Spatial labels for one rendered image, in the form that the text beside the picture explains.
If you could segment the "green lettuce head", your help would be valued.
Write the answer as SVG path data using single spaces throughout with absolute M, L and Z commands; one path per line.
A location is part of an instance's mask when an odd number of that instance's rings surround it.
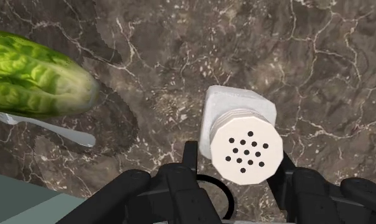
M 73 59 L 23 36 L 0 31 L 0 112 L 50 118 L 89 111 L 97 80 Z

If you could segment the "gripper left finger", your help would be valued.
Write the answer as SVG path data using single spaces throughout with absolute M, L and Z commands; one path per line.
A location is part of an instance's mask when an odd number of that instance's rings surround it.
M 180 163 L 156 174 L 131 169 L 85 200 L 56 224 L 222 224 L 197 182 L 198 143 L 187 141 Z

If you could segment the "silver fork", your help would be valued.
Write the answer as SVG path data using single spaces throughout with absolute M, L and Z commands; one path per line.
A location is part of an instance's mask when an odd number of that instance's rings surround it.
M 37 125 L 39 127 L 45 128 L 47 130 L 50 130 L 62 137 L 65 137 L 77 144 L 86 146 L 86 147 L 93 147 L 96 144 L 96 138 L 88 134 L 86 132 L 80 132 L 77 130 L 72 130 L 72 129 L 67 129 L 63 127 L 59 127 L 56 125 L 52 125 L 40 120 L 36 120 L 33 118 L 27 118 L 27 117 L 22 117 L 22 116 L 17 116 L 17 115 L 9 115 L 7 113 L 1 113 L 0 112 L 0 121 L 3 123 L 7 123 L 10 125 L 16 125 L 20 122 L 27 122 L 31 123 L 34 125 Z

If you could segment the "white salt shaker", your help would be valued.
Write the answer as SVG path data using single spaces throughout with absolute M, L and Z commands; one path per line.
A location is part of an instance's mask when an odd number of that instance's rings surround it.
M 283 159 L 276 117 L 275 104 L 256 92 L 213 85 L 205 96 L 199 150 L 222 178 L 259 184 Z

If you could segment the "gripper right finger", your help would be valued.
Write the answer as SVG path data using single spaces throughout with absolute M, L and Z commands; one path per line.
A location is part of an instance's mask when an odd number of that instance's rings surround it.
M 376 183 L 368 179 L 346 178 L 337 186 L 284 154 L 267 183 L 288 223 L 376 224 Z

